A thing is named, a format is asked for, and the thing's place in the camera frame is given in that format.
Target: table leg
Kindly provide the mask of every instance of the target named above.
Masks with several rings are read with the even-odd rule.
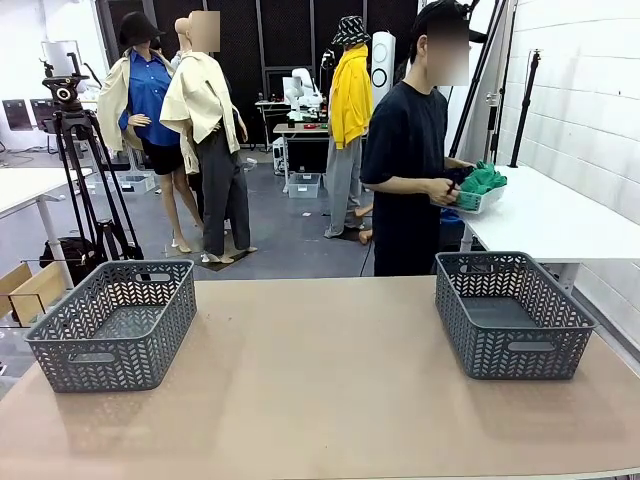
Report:
[[[578,276],[579,268],[579,263],[565,263],[560,269],[560,278],[558,279],[558,283],[569,294],[573,290],[573,284]]]
[[[264,113],[264,107],[261,107],[260,110],[262,111],[262,124],[264,125],[264,150],[266,153],[269,153],[271,142],[269,142],[269,126],[267,125],[267,116]]]
[[[462,240],[460,241],[460,251],[470,252],[472,245],[473,245],[473,233],[471,232],[471,229],[465,224],[464,234],[462,235]]]
[[[287,151],[287,137],[282,136],[282,155],[284,162],[284,188],[282,193],[289,193],[289,152]]]
[[[38,205],[38,211],[40,212],[40,218],[42,218],[44,230],[45,232],[47,232],[47,240],[49,240],[49,247],[51,248],[53,258],[55,260],[63,260],[61,263],[64,281],[67,285],[67,288],[73,288],[73,280],[71,280],[69,266],[67,265],[67,262],[64,261],[64,252],[62,251],[60,240],[58,240],[58,236],[56,235],[56,232],[53,228],[53,222],[51,221],[51,214],[49,213],[49,208],[47,207],[47,201],[43,197],[38,197],[38,199],[36,200],[36,205]]]

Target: blue shirt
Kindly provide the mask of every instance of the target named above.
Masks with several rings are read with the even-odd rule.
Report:
[[[151,119],[146,127],[135,127],[136,135],[149,143],[159,146],[172,146],[180,143],[180,135],[160,123],[162,102],[167,94],[171,77],[162,60],[155,55],[147,62],[142,55],[131,50],[129,57],[131,76],[129,77],[129,104],[118,122],[125,130],[129,114],[139,113]]]

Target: gray pants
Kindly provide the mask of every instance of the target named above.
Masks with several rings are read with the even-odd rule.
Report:
[[[204,193],[204,251],[224,254],[224,219],[238,250],[251,246],[247,181],[238,152],[229,153],[224,127],[196,145]]]
[[[344,227],[359,228],[362,219],[356,218],[355,209],[360,206],[360,166],[362,164],[362,138],[358,137],[336,148],[333,136],[329,137],[326,187],[329,192],[331,224],[325,232],[327,238],[342,234]]]

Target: green cloth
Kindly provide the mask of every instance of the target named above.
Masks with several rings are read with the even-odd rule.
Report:
[[[484,195],[495,188],[504,187],[506,184],[507,177],[496,172],[493,164],[486,165],[484,162],[478,162],[473,173],[460,185],[460,190]]]
[[[460,185],[460,195],[456,206],[463,210],[476,211],[479,207],[477,195],[484,195],[495,188],[504,187],[507,177],[496,172],[493,164],[478,162],[476,169]]]

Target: tabletop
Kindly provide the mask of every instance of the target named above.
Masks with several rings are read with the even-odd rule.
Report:
[[[640,380],[597,335],[572,381],[472,380],[434,291],[434,277],[197,282],[157,389],[56,395],[32,367],[0,402],[0,478],[640,470]]]
[[[310,129],[306,129],[304,128],[305,125],[318,125],[318,127],[316,128],[310,128]],[[303,122],[303,123],[296,123],[295,127],[290,128],[288,124],[286,123],[279,123],[275,126],[275,128],[273,129],[273,133],[277,134],[277,135],[282,135],[282,134],[286,134],[286,133],[309,133],[309,134],[325,134],[327,135],[329,133],[329,129],[327,127],[321,127],[320,125],[325,125],[324,123],[310,123],[310,122]]]
[[[271,106],[286,106],[290,107],[291,105],[286,102],[270,102],[268,100],[260,100],[256,102],[256,107],[271,107]]]
[[[83,168],[88,175],[91,169]],[[75,180],[76,173],[71,171]],[[20,208],[40,195],[67,184],[64,168],[0,169],[0,214]]]
[[[640,259],[640,225],[532,168],[498,170],[508,178],[502,200],[480,215],[461,214],[487,250],[545,263]]]

